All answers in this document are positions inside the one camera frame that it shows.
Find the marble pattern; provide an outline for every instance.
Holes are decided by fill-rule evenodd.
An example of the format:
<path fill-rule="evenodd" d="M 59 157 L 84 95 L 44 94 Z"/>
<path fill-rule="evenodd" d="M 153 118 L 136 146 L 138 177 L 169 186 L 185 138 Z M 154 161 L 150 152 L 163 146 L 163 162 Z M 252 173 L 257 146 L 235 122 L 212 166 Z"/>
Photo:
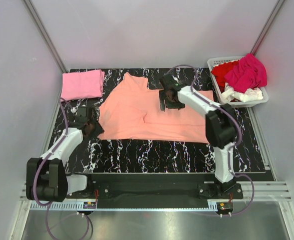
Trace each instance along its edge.
<path fill-rule="evenodd" d="M 214 90 L 207 68 L 198 68 L 197 90 Z M 88 69 L 73 69 L 84 72 Z M 133 76 L 148 78 L 150 89 L 160 89 L 159 78 L 168 69 L 103 69 L 105 72 L 102 98 L 71 101 L 71 105 L 93 106 L 99 115 L 99 106 L 112 89 L 119 84 L 126 72 Z M 194 73 L 191 68 L 177 68 L 175 77 L 191 84 Z M 65 107 L 67 114 L 72 113 Z M 243 141 L 234 152 L 234 170 L 237 172 L 264 172 L 264 164 L 245 108 L 235 109 L 241 127 Z M 58 113 L 51 137 L 52 145 L 64 127 L 63 115 Z M 203 173 L 214 172 L 215 160 L 209 144 L 159 140 L 84 140 L 71 154 L 66 171 L 70 173 Z"/>

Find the gray wall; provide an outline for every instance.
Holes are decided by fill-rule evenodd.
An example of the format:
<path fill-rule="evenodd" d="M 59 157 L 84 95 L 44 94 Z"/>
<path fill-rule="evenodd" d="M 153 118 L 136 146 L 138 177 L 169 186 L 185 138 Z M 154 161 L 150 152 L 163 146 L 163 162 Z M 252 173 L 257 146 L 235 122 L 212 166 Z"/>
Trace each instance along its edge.
<path fill-rule="evenodd" d="M 267 69 L 269 102 L 255 110 L 276 175 L 294 203 L 294 0 L 285 3 L 257 57 Z"/>
<path fill-rule="evenodd" d="M 41 153 L 61 72 L 21 0 L 0 0 L 0 240 L 8 239 L 30 157 Z"/>
<path fill-rule="evenodd" d="M 206 67 L 249 52 L 276 0 L 32 0 L 66 67 Z"/>

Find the white plastic basket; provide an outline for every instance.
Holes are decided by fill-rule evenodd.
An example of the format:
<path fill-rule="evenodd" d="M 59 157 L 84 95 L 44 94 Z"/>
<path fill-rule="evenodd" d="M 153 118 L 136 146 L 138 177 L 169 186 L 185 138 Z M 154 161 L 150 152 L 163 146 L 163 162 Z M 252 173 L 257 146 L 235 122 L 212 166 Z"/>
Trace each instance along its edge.
<path fill-rule="evenodd" d="M 217 96 L 218 96 L 218 100 L 221 104 L 230 104 L 233 108 L 249 108 L 252 106 L 255 106 L 256 104 L 260 104 L 260 103 L 265 103 L 268 101 L 268 94 L 266 92 L 266 89 L 264 87 L 260 87 L 260 90 L 262 91 L 262 96 L 263 99 L 262 100 L 257 100 L 257 101 L 247 101 L 247 102 L 241 102 L 241 101 L 235 101 L 235 102 L 225 102 L 224 99 L 221 96 L 221 91 L 219 89 L 217 80 L 215 78 L 215 76 L 211 73 L 211 71 L 213 70 L 213 66 L 218 65 L 218 64 L 223 64 L 226 62 L 230 62 L 233 60 L 239 60 L 241 59 L 242 56 L 230 56 L 230 57 L 216 57 L 216 58 L 211 58 L 208 60 L 208 67 L 210 70 L 210 77 L 211 80 L 213 82 L 213 86 L 216 90 Z"/>

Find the pink towel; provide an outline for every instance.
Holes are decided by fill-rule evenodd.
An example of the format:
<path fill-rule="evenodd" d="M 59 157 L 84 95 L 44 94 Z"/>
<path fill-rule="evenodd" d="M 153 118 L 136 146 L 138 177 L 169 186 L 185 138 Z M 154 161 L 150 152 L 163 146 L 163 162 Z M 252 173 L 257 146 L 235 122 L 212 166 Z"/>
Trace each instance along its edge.
<path fill-rule="evenodd" d="M 102 140 L 141 139 L 208 143 L 205 119 L 192 108 L 160 110 L 159 90 L 147 88 L 148 79 L 124 75 L 123 81 L 100 106 Z M 200 91 L 213 99 L 212 91 Z"/>
<path fill-rule="evenodd" d="M 267 73 L 263 64 L 251 53 L 239 60 L 233 70 L 225 76 L 227 83 L 237 92 L 267 85 Z"/>
<path fill-rule="evenodd" d="M 101 70 L 64 73 L 61 97 L 67 101 L 100 98 L 104 76 Z"/>

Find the reflective metal surface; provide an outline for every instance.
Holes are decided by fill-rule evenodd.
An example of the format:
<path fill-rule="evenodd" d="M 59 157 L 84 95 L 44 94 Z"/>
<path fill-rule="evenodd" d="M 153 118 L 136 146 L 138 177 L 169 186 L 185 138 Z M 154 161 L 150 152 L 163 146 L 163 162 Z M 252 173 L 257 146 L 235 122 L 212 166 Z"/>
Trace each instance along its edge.
<path fill-rule="evenodd" d="M 236 202 L 235 211 L 244 208 Z M 23 240 L 50 240 L 45 227 L 45 211 L 32 210 Z M 49 225 L 57 224 L 70 211 L 51 211 Z M 94 212 L 90 215 L 92 240 L 288 240 L 276 202 L 254 202 L 244 214 L 233 217 L 207 216 L 195 212 Z M 78 240 L 87 223 L 73 216 L 52 229 L 60 240 Z"/>

